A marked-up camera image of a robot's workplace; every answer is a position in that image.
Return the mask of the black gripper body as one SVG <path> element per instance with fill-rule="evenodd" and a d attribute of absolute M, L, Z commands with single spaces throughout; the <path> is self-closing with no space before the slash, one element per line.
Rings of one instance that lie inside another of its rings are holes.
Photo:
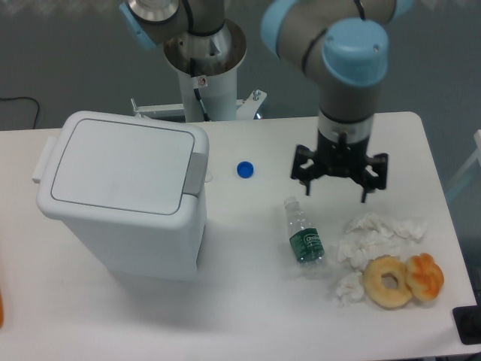
<path fill-rule="evenodd" d="M 355 143 L 348 143 L 344 135 L 330 140 L 318 131 L 314 159 L 315 179 L 323 176 L 349 177 L 353 180 L 370 180 L 367 148 L 370 136 Z"/>

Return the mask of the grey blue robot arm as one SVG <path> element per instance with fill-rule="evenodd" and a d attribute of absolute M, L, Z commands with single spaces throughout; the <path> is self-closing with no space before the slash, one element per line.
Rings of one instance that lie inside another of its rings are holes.
<path fill-rule="evenodd" d="M 299 145 L 291 176 L 308 187 L 322 176 L 345 177 L 364 194 L 386 188 L 389 158 L 367 155 L 380 87 L 388 69 L 384 25 L 409 1 L 274 1 L 261 37 L 279 59 L 319 87 L 317 147 Z M 137 42 L 162 46 L 177 71 L 189 122 L 235 120 L 237 74 L 247 40 L 223 1 L 124 1 L 120 12 Z"/>

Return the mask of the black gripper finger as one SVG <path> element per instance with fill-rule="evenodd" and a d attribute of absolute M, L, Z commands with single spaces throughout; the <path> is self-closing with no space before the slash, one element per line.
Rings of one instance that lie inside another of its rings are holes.
<path fill-rule="evenodd" d="M 290 178 L 297 180 L 305 187 L 305 194 L 310 195 L 311 181 L 325 175 L 325 166 L 320 161 L 317 151 L 299 144 L 295 148 Z"/>
<path fill-rule="evenodd" d="M 365 157 L 365 161 L 354 172 L 353 180 L 362 187 L 361 203 L 365 203 L 368 194 L 376 190 L 385 190 L 387 186 L 389 155 L 379 153 Z"/>

